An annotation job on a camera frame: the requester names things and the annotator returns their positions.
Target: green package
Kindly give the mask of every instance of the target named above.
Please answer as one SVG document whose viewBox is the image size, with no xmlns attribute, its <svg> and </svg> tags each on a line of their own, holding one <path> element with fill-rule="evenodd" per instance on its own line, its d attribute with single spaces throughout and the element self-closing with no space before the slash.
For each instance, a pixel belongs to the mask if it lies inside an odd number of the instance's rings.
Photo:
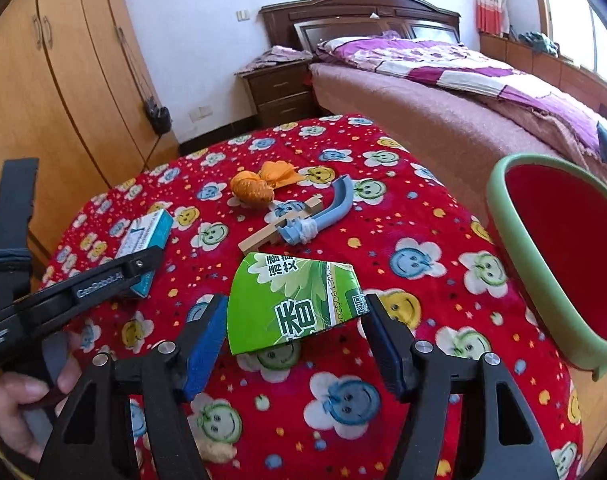
<svg viewBox="0 0 607 480">
<path fill-rule="evenodd" d="M 228 300 L 233 354 L 300 339 L 369 312 L 352 265 L 250 253 Z"/>
</svg>

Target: floral tablecloth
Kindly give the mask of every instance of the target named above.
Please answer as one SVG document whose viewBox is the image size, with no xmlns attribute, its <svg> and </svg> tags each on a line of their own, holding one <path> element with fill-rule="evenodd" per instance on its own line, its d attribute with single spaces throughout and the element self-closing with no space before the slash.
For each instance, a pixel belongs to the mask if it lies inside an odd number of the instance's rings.
<svg viewBox="0 0 607 480">
<path fill-rule="evenodd" d="M 276 190 L 269 208 L 245 208 L 229 180 L 243 169 L 258 171 L 265 160 L 292 162 L 305 180 Z M 174 224 L 145 300 L 105 303 L 71 323 L 83 335 L 82 365 L 100 350 L 127 358 L 175 338 L 210 295 L 229 293 L 241 240 L 315 194 L 328 206 L 331 183 L 342 174 L 355 181 L 353 208 L 343 220 L 306 246 L 262 250 L 353 264 L 364 291 L 379 294 L 418 338 L 462 358 L 498 353 L 536 415 L 561 480 L 575 478 L 583 440 L 576 391 L 496 247 L 436 176 L 358 116 L 240 136 L 90 200 L 62 236 L 45 284 L 113 257 L 139 216 L 164 208 Z M 452 475 L 461 413 L 460 397 L 450 401 L 436 472 L 443 479 Z M 155 478 L 140 400 L 131 405 L 142 477 Z M 351 321 L 258 354 L 232 356 L 224 344 L 191 411 L 195 438 L 221 444 L 227 457 L 207 463 L 215 480 L 382 479 L 407 406 L 385 390 L 360 325 Z"/>
</svg>

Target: orange bundle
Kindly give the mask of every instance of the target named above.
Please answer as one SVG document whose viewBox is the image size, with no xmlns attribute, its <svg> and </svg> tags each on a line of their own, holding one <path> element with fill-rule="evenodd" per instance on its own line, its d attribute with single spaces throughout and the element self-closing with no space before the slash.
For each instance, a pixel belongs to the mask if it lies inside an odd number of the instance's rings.
<svg viewBox="0 0 607 480">
<path fill-rule="evenodd" d="M 274 200 L 275 189 L 303 179 L 304 176 L 296 173 L 295 167 L 289 162 L 268 160 L 263 163 L 258 174 L 252 171 L 237 173 L 230 181 L 230 189 L 241 202 L 261 207 Z"/>
</svg>

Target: bed headboard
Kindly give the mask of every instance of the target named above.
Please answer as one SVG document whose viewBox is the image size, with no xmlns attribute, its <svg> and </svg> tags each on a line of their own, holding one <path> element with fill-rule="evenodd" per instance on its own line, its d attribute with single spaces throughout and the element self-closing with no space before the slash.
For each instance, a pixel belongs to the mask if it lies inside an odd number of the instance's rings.
<svg viewBox="0 0 607 480">
<path fill-rule="evenodd" d="M 341 36 L 395 30 L 402 38 L 459 41 L 457 12 L 423 0 L 300 0 L 263 7 L 259 13 L 272 45 L 305 48 Z"/>
</svg>

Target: finger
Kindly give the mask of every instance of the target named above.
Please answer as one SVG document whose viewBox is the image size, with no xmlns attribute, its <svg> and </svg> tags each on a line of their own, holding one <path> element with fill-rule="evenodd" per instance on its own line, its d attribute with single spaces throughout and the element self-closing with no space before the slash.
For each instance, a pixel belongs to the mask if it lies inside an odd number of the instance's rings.
<svg viewBox="0 0 607 480">
<path fill-rule="evenodd" d="M 78 365 L 78 361 L 74 357 L 69 357 L 57 378 L 57 386 L 62 393 L 67 395 L 72 391 L 80 377 L 81 368 Z"/>
<path fill-rule="evenodd" d="M 43 450 L 21 416 L 19 405 L 37 402 L 48 392 L 47 384 L 14 372 L 0 378 L 0 437 L 17 453 L 39 462 Z"/>
<path fill-rule="evenodd" d="M 68 349 L 74 352 L 81 348 L 81 335 L 75 332 L 68 332 Z"/>
<path fill-rule="evenodd" d="M 61 412 L 63 411 L 63 407 L 65 406 L 65 403 L 68 401 L 68 397 L 66 397 L 65 399 L 63 399 L 59 404 L 57 404 L 54 407 L 54 413 L 56 416 L 61 415 Z"/>
</svg>

